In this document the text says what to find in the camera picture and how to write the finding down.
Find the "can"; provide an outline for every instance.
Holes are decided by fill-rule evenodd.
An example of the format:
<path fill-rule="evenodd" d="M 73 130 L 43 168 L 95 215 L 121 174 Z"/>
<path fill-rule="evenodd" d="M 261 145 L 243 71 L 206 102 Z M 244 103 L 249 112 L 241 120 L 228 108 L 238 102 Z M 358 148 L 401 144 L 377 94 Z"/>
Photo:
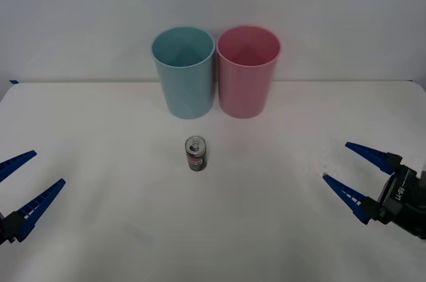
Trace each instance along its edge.
<path fill-rule="evenodd" d="M 207 166 L 207 147 L 203 137 L 192 136 L 185 141 L 186 159 L 193 171 L 204 170 Z"/>

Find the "can lid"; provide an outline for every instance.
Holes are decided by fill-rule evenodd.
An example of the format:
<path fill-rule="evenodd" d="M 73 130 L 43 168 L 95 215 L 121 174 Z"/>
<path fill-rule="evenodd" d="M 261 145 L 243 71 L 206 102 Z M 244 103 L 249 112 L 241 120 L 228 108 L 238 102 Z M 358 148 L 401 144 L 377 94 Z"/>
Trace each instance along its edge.
<path fill-rule="evenodd" d="M 185 141 L 185 149 L 189 154 L 202 154 L 206 150 L 206 141 L 200 136 L 189 137 Z"/>

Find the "white wall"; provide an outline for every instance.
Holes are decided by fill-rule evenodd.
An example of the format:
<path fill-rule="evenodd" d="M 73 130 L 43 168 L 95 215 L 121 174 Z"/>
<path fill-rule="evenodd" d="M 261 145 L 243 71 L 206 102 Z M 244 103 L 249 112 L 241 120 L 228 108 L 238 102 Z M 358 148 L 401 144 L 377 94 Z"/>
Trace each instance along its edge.
<path fill-rule="evenodd" d="M 158 32 L 240 23 L 280 36 L 277 79 L 426 77 L 426 0 L 0 0 L 0 79 L 156 79 Z"/>

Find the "cup rim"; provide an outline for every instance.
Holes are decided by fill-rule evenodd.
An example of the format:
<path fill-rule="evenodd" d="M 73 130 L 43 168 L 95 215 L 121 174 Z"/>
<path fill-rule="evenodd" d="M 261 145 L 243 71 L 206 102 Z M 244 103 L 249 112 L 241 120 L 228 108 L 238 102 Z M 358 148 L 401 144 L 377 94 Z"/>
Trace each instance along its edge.
<path fill-rule="evenodd" d="M 264 63 L 264 64 L 260 64 L 260 65 L 256 65 L 256 66 L 248 66 L 248 65 L 240 65 L 240 64 L 237 64 L 237 63 L 234 63 L 233 61 L 230 61 L 229 59 L 227 59 L 221 52 L 220 52 L 220 49 L 219 49 L 219 40 L 222 38 L 222 36 L 223 35 L 225 35 L 228 31 L 231 31 L 231 30 L 233 30 L 233 29 L 237 29 L 237 28 L 241 28 L 241 27 L 255 27 L 255 28 L 258 28 L 258 29 L 261 29 L 261 30 L 263 30 L 263 31 L 265 31 L 265 32 L 267 32 L 267 33 L 269 33 L 269 34 L 271 34 L 276 40 L 277 40 L 277 42 L 278 42 L 278 46 L 279 46 L 279 49 L 278 49 L 278 53 L 277 53 L 277 55 L 271 60 L 271 61 L 268 61 L 267 63 Z M 231 28 L 229 28 L 229 29 L 226 29 L 222 34 L 220 34 L 220 36 L 218 37 L 218 41 L 216 42 L 216 50 L 217 50 L 217 52 L 218 52 L 218 55 L 222 58 L 222 59 L 224 59 L 225 61 L 227 61 L 228 63 L 230 63 L 230 64 L 233 64 L 233 65 L 235 65 L 235 66 L 238 66 L 238 67 L 242 67 L 242 68 L 259 68 L 259 67 L 263 67 L 263 66 L 266 66 L 266 65 L 268 65 L 268 64 L 271 64 L 271 63 L 273 63 L 274 61 L 276 61 L 277 60 L 277 58 L 281 55 L 281 50 L 282 50 L 282 45 L 281 45 L 281 41 L 280 41 L 280 39 L 278 38 L 278 36 L 276 35 L 276 34 L 274 34 L 272 31 L 270 31 L 269 29 L 266 29 L 265 27 L 262 27 L 262 26 L 257 26 L 257 25 L 238 25 L 238 26 L 235 26 L 235 27 L 231 27 Z"/>
<path fill-rule="evenodd" d="M 162 34 L 164 34 L 164 33 L 167 33 L 168 31 L 171 31 L 171 30 L 173 30 L 173 29 L 177 29 L 177 28 L 191 28 L 191 29 L 197 29 L 197 30 L 199 30 L 199 31 L 202 31 L 203 33 L 206 33 L 209 37 L 210 37 L 210 39 L 212 40 L 212 42 L 213 42 L 213 48 L 212 48 L 212 51 L 210 52 L 210 54 L 208 54 L 208 56 L 205 58 L 205 59 L 203 59 L 202 61 L 200 61 L 199 63 L 196 63 L 196 64 L 193 64 L 193 65 L 190 65 L 190 66 L 183 66 L 183 67 L 181 67 L 181 66 L 171 66 L 171 65 L 168 65 L 168 64 L 165 64 L 164 62 L 162 62 L 162 61 L 159 61 L 158 59 L 157 59 L 157 57 L 155 57 L 155 55 L 154 55 L 154 50 L 153 50 L 153 48 L 154 48 L 154 43 L 155 43 L 155 41 L 157 40 L 157 38 L 159 38 L 159 36 L 161 36 Z M 216 50 L 216 42 L 214 41 L 214 38 L 213 38 L 213 36 L 212 36 L 212 34 L 210 34 L 207 30 L 205 30 L 205 29 L 203 29 L 203 28 L 201 28 L 201 27 L 196 27 L 196 26 L 175 26 L 175 27 L 171 27 L 171 28 L 168 28 L 168 29 L 166 29 L 165 31 L 162 31 L 161 33 L 159 33 L 157 36 L 155 36 L 155 38 L 154 38 L 154 40 L 152 41 L 152 44 L 151 44 L 151 54 L 152 54 L 152 56 L 154 57 L 154 60 L 156 61 L 156 62 L 158 62 L 158 63 L 160 63 L 160 64 L 162 64 L 163 66 L 166 66 L 166 67 L 168 67 L 168 68 L 176 68 L 176 69 L 187 69 L 187 68 L 192 68 L 192 67 L 195 67 L 195 66 L 198 66 L 198 65 L 201 65 L 202 63 L 204 63 L 204 62 L 206 62 L 213 54 L 214 54 L 214 51 Z"/>

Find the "can label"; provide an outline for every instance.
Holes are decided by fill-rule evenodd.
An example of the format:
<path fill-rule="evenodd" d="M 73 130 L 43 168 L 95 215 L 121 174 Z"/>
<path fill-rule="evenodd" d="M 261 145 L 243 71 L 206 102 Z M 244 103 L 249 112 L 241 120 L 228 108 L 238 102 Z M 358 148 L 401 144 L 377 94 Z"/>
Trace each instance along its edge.
<path fill-rule="evenodd" d="M 188 157 L 188 163 L 194 167 L 199 167 L 202 165 L 202 159 L 196 159 L 193 157 Z"/>

